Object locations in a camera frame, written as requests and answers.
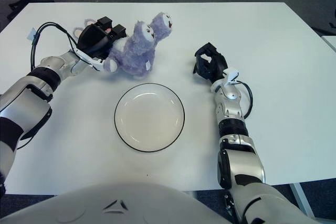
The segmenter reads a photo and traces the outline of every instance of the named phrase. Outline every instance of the plush toy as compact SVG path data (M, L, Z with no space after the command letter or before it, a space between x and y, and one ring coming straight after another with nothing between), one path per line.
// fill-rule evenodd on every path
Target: plush toy
M135 77L144 76L150 70L146 53L154 47L154 43L153 29L145 22L137 22L132 36L113 43L109 56L104 61L104 69L114 72L116 63L118 68Z
M94 22L93 19L86 19L85 26ZM104 61L104 69L111 73L122 69L135 78L145 77L152 70L157 44L169 36L172 25L170 16L165 13L157 14L149 25L137 22L132 36L113 43ZM73 34L78 38L82 31L82 28L75 28Z
M172 32L172 25L172 20L168 14L157 14L148 26L148 29L154 30L153 46L146 48L141 54L135 55L129 53L129 50L132 51L132 48L127 47L126 41L128 41L128 37L116 40L111 48L108 58L104 62L104 69L109 72L115 72L115 66L117 65L134 77L143 78L152 70L155 48L162 39L169 36Z
M94 23L96 23L96 22L97 22L96 20L91 19L91 18L85 19L85 20L84 20L84 27L87 27L87 26L89 26L89 25L91 25L91 24L94 24ZM80 34L82 33L83 30L84 30L84 28L81 28L81 27L75 27L75 28L73 29L72 34L73 34L73 36L78 40L78 38L79 38L79 36L80 36Z

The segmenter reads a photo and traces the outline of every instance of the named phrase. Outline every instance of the plate rim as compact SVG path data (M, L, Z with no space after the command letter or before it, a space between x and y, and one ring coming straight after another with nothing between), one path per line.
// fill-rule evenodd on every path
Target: plate rim
M169 89L170 91L172 91L173 94L176 95L176 97L177 97L178 100L180 101L181 106L182 106L182 110L183 110L183 124L182 124L181 130L180 130L180 132L178 133L177 137L174 139L174 141L172 141L172 142L171 142L169 145L167 145L166 147L163 147L163 148L161 148L161 149L154 150L154 151L143 151L143 150L139 150L139 149L137 149L137 148L135 148L135 147L129 145L128 143L126 143L126 141L125 141L125 140L122 138L122 136L120 135L120 133L119 133L119 131L118 131L118 128L117 128L117 124L115 123L115 122L116 122L116 121L115 121L115 120L116 120L115 113L117 112L117 107L118 107L118 105L119 105L121 99L122 99L122 98L123 98L129 91L131 91L132 89L134 89L134 88L136 88L136 87L138 87L138 86L141 86L141 85L146 85L146 84L153 84L153 85L163 86L163 87ZM127 90L127 91L121 96L121 98L119 99L119 101L118 101L118 103L117 103L117 105L116 105L115 107L116 107L116 108L114 109L114 127L115 127L115 129L116 129L116 131L117 131L117 134L119 135L119 137L122 139L122 141L123 141L127 146L131 147L132 149L134 149L134 150L136 150L136 151L139 151L139 152L145 152L145 153L153 153L153 152L159 152L159 151L162 151L162 150L168 148L169 146L171 146L173 143L175 143L175 141L178 139L178 137L179 137L179 136L181 135L181 133L182 133L182 130L183 130L183 127L184 127L184 122L185 122L185 110L184 110L183 103L182 103L180 97L179 97L179 96L178 96L172 89L168 88L167 86L165 86L165 85L163 85L163 84L154 83L154 82L147 82L147 83L142 83L142 84L133 86L133 87L131 87L129 90Z

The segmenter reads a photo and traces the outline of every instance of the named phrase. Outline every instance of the white sticker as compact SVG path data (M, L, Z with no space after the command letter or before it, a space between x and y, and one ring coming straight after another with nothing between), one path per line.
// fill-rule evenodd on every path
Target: white sticker
M151 63L149 62L149 60L146 62L146 70L150 70L151 69Z
M35 30L35 28L33 27L33 28L30 30L30 32L29 32L29 34L28 34L28 36L27 36L27 39L29 39L30 41L33 41L33 40L34 40L34 36L35 36L35 34L36 34L36 30Z

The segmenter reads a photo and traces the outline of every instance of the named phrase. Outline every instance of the white table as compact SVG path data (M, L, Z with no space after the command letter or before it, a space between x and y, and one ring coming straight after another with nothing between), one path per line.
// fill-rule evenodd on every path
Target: white table
M26 36L32 27L54 21L72 31L85 18L106 15L131 34L137 20L149 23L160 11L171 14L174 30L158 45L152 73L138 81L86 69L62 83L50 103L51 119L16 154L8 193L53 195L122 182L219 188L214 95L209 83L192 76L194 53L208 41L252 88L255 102L246 125L266 182L336 177L336 53L284 3L29 4L0 34L0 93L29 72ZM37 62L68 47L66 36L47 28L37 46ZM144 82L171 88L185 109L180 137L156 153L129 148L113 123L120 97ZM245 97L243 111L247 104Z
M336 52L336 36L322 36L322 39Z

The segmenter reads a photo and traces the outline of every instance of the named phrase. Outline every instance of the white plate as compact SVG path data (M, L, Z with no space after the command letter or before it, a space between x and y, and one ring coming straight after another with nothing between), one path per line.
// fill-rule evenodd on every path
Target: white plate
M178 96L155 83L141 84L119 100L114 123L122 140L142 152L156 152L171 145L184 125Z

